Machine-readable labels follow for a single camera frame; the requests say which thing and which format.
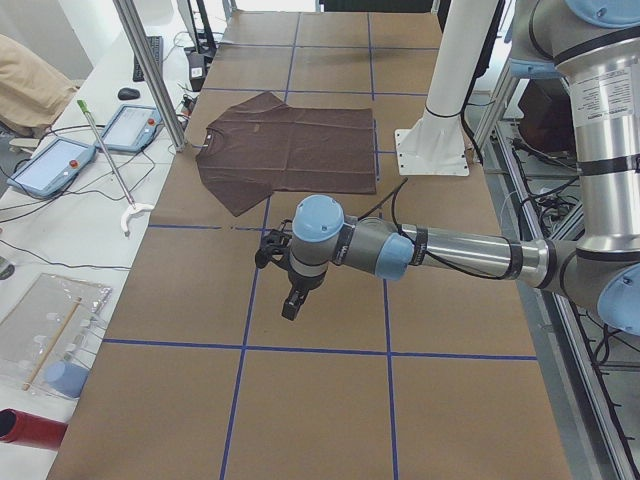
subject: white table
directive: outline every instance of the white table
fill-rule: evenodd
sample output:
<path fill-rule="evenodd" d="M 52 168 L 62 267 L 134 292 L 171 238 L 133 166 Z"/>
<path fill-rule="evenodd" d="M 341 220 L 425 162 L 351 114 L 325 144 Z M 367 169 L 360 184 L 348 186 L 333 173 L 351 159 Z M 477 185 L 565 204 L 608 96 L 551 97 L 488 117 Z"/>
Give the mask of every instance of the white table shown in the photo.
<path fill-rule="evenodd" d="M 174 45 L 176 34 L 184 30 L 181 18 L 176 15 L 171 23 L 161 27 L 147 28 L 146 33 L 164 37 L 163 55 L 167 57 Z M 188 35 L 180 34 L 177 37 L 177 43 L 182 45 L 188 41 L 188 38 Z M 139 99 L 125 103 L 154 105 L 146 82 L 132 82 L 132 69 L 133 53 L 126 36 L 121 34 L 76 96 L 76 99 L 87 102 L 98 124 L 105 124 L 123 103 L 116 96 L 122 87 L 131 86 L 141 92 Z M 188 63 L 182 48 L 174 48 L 164 60 L 163 77 L 171 100 L 177 106 L 184 93 L 181 86 L 188 86 Z M 53 128 L 85 124 L 86 119 L 74 99 Z M 61 132 L 60 135 L 86 143 L 93 143 L 95 140 L 90 130 Z M 54 138 L 53 135 L 47 137 L 41 147 L 53 141 Z M 175 153 L 166 130 L 159 133 L 146 149 L 146 153 L 156 162 L 156 166 L 135 189 L 133 195 L 138 202 L 154 204 Z M 114 155 L 117 163 L 124 163 L 130 158 L 130 155 Z M 143 155 L 138 155 L 131 163 L 122 167 L 120 172 L 127 185 L 132 186 L 149 171 L 150 167 L 150 161 Z M 82 170 L 70 190 L 77 191 L 110 171 L 106 157 L 98 154 L 95 161 Z M 100 190 L 112 197 L 122 196 L 122 190 L 112 174 L 105 175 L 93 183 L 89 189 Z M 32 201 L 19 191 L 9 188 L 0 199 L 0 209 Z M 127 205 L 125 199 L 115 202 L 96 193 L 63 196 L 32 215 L 8 223 L 0 223 L 3 229 L 0 238 L 33 251 L 50 261 L 130 267 L 148 225 L 149 214 L 130 221 L 131 234 L 126 238 L 120 230 L 120 216 Z M 0 210 L 0 222 L 33 208 L 35 206 L 8 211 Z M 128 275 L 127 271 L 92 268 L 69 270 L 65 267 L 47 265 L 4 244 L 0 244 L 0 256 L 7 258 L 16 267 L 12 277 L 0 281 L 0 319 L 5 318 L 41 273 L 52 273 L 112 287 L 111 297 L 100 314 L 104 320 L 108 321 Z M 159 265 L 158 269 L 158 273 L 161 274 L 162 265 Z M 15 408 L 66 422 L 73 415 L 75 405 L 75 401 L 72 400 L 44 396 L 30 391 L 23 392 L 2 385 L 0 382 L 0 409 Z M 47 450 L 0 444 L 0 472 L 2 472 L 0 477 L 3 480 L 44 479 L 55 455 L 55 452 Z"/>

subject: beige cloth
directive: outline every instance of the beige cloth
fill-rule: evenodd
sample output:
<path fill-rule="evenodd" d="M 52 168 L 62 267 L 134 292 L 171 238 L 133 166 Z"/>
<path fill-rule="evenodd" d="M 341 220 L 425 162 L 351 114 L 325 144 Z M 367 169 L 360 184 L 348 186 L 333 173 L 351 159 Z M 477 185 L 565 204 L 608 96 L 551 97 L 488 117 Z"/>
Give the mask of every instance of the beige cloth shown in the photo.
<path fill-rule="evenodd" d="M 35 53 L 0 35 L 0 122 L 11 130 L 37 136 L 58 118 L 76 90 Z"/>

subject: red cup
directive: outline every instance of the red cup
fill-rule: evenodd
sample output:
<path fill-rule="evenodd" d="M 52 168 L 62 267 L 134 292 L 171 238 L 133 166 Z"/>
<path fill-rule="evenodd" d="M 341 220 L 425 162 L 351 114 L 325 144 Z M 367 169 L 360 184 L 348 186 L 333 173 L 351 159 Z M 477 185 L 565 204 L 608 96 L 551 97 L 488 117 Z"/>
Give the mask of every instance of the red cup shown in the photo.
<path fill-rule="evenodd" d="M 7 408 L 0 411 L 0 442 L 58 450 L 67 424 Z"/>

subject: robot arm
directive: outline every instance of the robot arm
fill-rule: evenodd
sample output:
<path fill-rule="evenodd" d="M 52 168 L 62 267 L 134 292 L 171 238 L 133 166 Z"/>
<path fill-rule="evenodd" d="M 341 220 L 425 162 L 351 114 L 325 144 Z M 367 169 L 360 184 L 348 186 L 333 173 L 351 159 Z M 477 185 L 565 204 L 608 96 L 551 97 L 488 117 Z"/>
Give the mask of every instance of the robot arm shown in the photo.
<path fill-rule="evenodd" d="M 358 220 L 314 195 L 298 206 L 293 233 L 285 224 L 272 230 L 256 254 L 258 267 L 272 261 L 288 272 L 283 316 L 295 318 L 329 262 L 389 280 L 409 265 L 430 265 L 519 279 L 640 335 L 640 2 L 519 0 L 513 31 L 516 55 L 553 61 L 569 82 L 584 236 L 516 242 Z"/>

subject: keyboard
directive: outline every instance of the keyboard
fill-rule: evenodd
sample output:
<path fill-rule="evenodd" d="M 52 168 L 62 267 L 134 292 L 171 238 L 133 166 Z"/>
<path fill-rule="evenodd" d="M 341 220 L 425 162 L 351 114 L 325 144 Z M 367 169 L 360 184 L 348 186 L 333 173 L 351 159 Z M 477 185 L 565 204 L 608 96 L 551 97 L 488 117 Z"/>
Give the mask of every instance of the keyboard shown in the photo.
<path fill-rule="evenodd" d="M 147 43 L 149 44 L 149 47 L 151 47 L 153 58 L 158 64 L 160 73 L 162 73 L 162 37 L 149 36 L 147 37 Z M 140 66 L 140 62 L 138 62 L 138 59 L 135 57 L 135 55 L 133 56 L 133 81 L 144 81 L 144 73 L 142 73 L 142 67 Z"/>

